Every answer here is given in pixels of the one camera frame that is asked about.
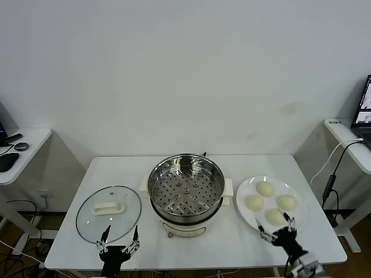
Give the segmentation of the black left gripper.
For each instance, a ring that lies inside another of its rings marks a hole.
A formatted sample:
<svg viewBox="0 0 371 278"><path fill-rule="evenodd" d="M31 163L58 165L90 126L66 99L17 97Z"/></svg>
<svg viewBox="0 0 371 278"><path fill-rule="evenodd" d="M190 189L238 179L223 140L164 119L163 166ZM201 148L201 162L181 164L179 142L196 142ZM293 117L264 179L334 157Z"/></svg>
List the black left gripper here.
<svg viewBox="0 0 371 278"><path fill-rule="evenodd" d="M130 260L140 247L138 226L135 226L132 241L127 246L106 246L111 225L102 233L96 246L100 253L99 257L103 262L100 277L119 277L121 265Z"/></svg>

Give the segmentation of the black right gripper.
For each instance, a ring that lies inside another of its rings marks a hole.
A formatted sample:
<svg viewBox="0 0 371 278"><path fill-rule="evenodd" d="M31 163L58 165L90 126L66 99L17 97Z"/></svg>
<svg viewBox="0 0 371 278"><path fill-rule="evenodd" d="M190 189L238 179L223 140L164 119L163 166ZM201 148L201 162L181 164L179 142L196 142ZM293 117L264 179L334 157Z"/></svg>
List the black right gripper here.
<svg viewBox="0 0 371 278"><path fill-rule="evenodd" d="M290 257L300 257L308 253L308 251L303 249L296 241L297 230L295 218L290 217L289 214L281 208L278 208L278 211L286 220L287 225L272 234L267 232L260 221L255 218L260 237L267 242L272 242L274 246L282 247Z"/></svg>

